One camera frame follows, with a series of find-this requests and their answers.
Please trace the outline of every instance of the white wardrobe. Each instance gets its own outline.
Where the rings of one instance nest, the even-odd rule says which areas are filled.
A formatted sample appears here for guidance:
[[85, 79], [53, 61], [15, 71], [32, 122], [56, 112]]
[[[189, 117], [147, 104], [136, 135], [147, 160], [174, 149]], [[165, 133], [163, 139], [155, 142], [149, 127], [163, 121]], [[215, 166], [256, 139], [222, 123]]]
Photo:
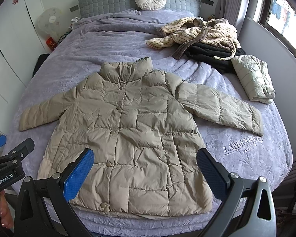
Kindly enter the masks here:
[[0, 6], [1, 134], [8, 134], [14, 112], [32, 78], [39, 55], [50, 53], [33, 24], [26, 0], [5, 0]]

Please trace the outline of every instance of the window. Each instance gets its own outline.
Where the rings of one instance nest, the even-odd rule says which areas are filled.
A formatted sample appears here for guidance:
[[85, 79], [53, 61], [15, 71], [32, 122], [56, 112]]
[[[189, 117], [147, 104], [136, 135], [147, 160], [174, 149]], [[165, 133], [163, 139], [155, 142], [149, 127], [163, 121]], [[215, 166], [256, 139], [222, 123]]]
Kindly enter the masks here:
[[296, 57], [296, 12], [287, 0], [264, 0], [260, 23]]

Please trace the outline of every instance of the silver screw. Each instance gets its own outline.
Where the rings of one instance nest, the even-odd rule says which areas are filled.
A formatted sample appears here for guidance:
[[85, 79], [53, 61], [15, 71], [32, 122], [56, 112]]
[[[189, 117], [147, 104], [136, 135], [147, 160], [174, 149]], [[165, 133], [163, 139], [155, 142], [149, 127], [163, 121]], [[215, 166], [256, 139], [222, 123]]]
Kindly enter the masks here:
[[234, 179], [239, 178], [239, 175], [238, 175], [237, 173], [235, 173], [235, 172], [231, 172], [231, 173], [230, 173], [230, 176], [231, 176], [232, 178], [234, 178]]
[[60, 177], [60, 174], [58, 172], [53, 174], [54, 179], [58, 179], [59, 177]]
[[26, 183], [29, 182], [30, 180], [31, 180], [30, 176], [27, 176], [27, 177], [24, 178], [24, 182], [26, 182]]
[[266, 178], [264, 176], [260, 176], [259, 177], [259, 180], [262, 182], [262, 183], [266, 183]]

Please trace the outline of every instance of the black folded clothing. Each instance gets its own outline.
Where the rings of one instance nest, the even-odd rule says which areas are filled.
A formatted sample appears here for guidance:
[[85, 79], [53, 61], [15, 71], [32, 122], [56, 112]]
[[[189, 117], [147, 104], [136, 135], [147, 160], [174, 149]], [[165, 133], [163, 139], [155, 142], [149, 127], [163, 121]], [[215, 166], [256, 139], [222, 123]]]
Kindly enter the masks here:
[[[195, 61], [205, 62], [215, 68], [220, 74], [232, 73], [236, 74], [232, 62], [221, 61], [213, 58], [213, 56], [218, 56], [221, 58], [227, 58], [231, 55], [231, 52], [222, 49], [216, 48], [209, 44], [204, 44], [201, 42], [195, 43], [188, 47], [185, 51], [185, 55], [190, 59]], [[246, 55], [245, 50], [242, 48], [236, 48], [236, 54], [234, 56]]]

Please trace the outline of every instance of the lavender blanket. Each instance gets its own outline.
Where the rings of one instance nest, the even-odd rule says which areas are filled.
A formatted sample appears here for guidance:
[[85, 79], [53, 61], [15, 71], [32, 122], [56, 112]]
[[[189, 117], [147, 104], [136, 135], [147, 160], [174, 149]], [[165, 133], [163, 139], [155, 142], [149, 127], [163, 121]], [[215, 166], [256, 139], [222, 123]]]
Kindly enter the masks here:
[[[173, 72], [191, 83], [217, 88], [245, 100], [262, 113], [263, 137], [199, 118], [195, 118], [195, 121], [207, 149], [216, 161], [223, 163], [229, 172], [237, 172], [243, 178], [257, 179], [263, 175], [271, 189], [275, 189], [292, 166], [292, 151], [274, 102], [269, 105], [250, 102], [235, 75], [221, 75], [210, 65], [189, 60], [185, 56], [175, 60], [171, 55], [177, 46], [153, 50], [145, 44], [146, 40], [157, 36], [156, 28], [173, 20], [192, 16], [188, 12], [170, 10], [128, 10], [81, 20], [51, 53], [26, 88], [16, 110], [3, 154], [7, 154], [26, 138], [32, 138], [35, 149], [22, 164], [26, 175], [36, 179], [38, 167], [57, 122], [19, 132], [19, 118], [24, 109], [76, 86], [86, 76], [99, 71], [105, 61], [135, 61], [150, 56], [155, 69]], [[17, 192], [20, 187], [21, 182], [13, 185]], [[210, 213], [163, 220], [114, 218], [79, 208], [75, 208], [75, 211], [92, 232], [134, 237], [165, 236], [203, 228], [219, 204], [220, 201], [214, 198], [213, 211]], [[244, 201], [240, 203], [235, 216], [241, 213], [243, 206]], [[57, 221], [50, 205], [48, 208], [52, 219]]]

